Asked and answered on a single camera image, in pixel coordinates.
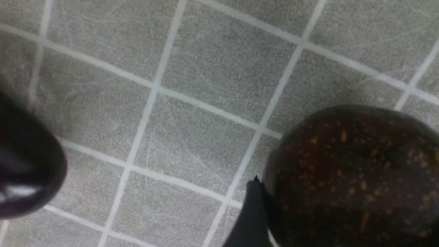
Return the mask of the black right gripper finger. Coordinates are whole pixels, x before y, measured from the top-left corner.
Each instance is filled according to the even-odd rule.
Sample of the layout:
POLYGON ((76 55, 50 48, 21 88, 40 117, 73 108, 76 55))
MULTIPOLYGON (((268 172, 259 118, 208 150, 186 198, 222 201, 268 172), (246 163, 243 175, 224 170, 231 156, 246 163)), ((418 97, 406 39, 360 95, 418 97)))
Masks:
POLYGON ((262 181, 255 176, 247 182, 246 197, 224 247, 272 247, 270 226, 278 210, 262 181))

